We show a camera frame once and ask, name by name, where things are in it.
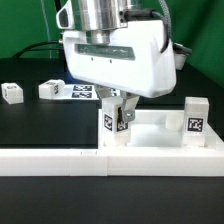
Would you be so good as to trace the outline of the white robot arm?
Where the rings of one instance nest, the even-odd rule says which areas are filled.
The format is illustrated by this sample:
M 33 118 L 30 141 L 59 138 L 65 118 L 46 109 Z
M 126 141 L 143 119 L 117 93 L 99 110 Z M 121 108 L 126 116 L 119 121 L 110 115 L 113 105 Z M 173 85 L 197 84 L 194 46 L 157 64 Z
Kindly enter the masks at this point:
M 135 118 L 140 96 L 170 93 L 176 71 L 191 50 L 171 40 L 171 20 L 163 11 L 144 10 L 136 0 L 67 0 L 56 15 L 68 69 L 79 80 L 96 85 L 107 98 L 121 91 L 122 119 Z

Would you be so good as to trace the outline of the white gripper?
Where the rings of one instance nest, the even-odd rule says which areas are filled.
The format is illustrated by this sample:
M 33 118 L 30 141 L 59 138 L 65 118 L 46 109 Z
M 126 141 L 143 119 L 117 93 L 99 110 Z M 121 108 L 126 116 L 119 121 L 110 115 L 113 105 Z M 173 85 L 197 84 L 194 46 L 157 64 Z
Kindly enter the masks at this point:
M 138 95 L 163 96 L 176 85 L 173 47 L 164 47 L 164 40 L 160 20 L 132 21 L 126 28 L 114 30 L 107 46 L 88 44 L 81 31 L 63 35 L 67 66 L 74 78 L 94 83 L 100 99 L 112 96 L 110 88 L 122 90 L 124 122 L 135 119 Z

